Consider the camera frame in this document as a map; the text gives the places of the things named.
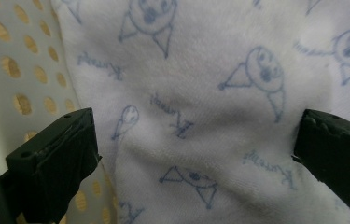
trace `doodle pattern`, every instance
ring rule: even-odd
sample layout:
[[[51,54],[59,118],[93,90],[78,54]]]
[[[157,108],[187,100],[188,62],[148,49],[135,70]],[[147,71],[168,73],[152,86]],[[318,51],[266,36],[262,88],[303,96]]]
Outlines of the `doodle pattern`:
[[[171,108],[169,105],[167,105],[166,103],[164,103],[159,95],[157,93],[155,93],[155,95],[151,95],[150,97],[150,104],[151,105],[156,105],[160,110],[162,110],[163,112],[165,112],[166,114],[170,115],[170,116],[176,116],[176,121],[175,124],[170,124],[170,127],[175,128],[175,132],[174,134],[181,139],[185,139],[186,138],[186,131],[194,125],[193,122],[186,120],[186,119],[182,119],[181,118],[181,112],[177,109]]]
[[[98,59],[94,59],[88,55],[86,51],[77,56],[77,65],[86,63],[88,66],[93,66],[99,69],[108,70],[108,76],[114,76],[115,80],[122,81],[122,69],[110,62],[103,62]]]
[[[81,24],[81,18],[79,16],[79,3],[80,0],[62,0],[63,3],[67,4],[72,15],[76,18],[77,22]]]
[[[123,111],[119,122],[117,123],[116,130],[111,136],[111,140],[116,142],[116,148],[119,148],[126,132],[128,132],[139,121],[139,112],[136,106],[128,105]]]
[[[300,42],[294,44],[294,49],[307,56],[331,56],[334,55],[336,61],[340,64],[340,72],[342,77],[342,85],[346,85],[350,81],[350,30],[335,37],[332,52],[324,50],[308,49]]]
[[[129,10],[122,21],[119,42],[138,33],[150,35],[166,59],[176,8],[176,0],[130,0]]]
[[[275,122],[283,115],[285,107],[284,72],[273,54],[263,46],[253,48],[245,63],[230,74],[225,82],[218,85],[221,91],[227,88],[257,87],[267,95],[275,114]]]
[[[282,175],[282,184],[287,184],[289,189],[297,190],[297,188],[294,186],[293,174],[290,170],[286,170],[280,165],[269,164],[257,154],[256,150],[253,150],[244,155],[242,164],[246,164],[248,161],[251,161],[252,164],[263,168],[267,172],[278,173]]]
[[[119,203],[119,223],[133,224],[144,210],[144,208],[133,210],[130,203]]]
[[[306,15],[308,16],[311,13],[312,9],[319,4],[321,0],[308,0],[308,10],[306,11]]]
[[[213,199],[217,192],[217,183],[207,175],[173,166],[160,178],[160,183],[164,182],[185,183],[195,188],[199,197],[205,203],[206,209],[212,208]]]

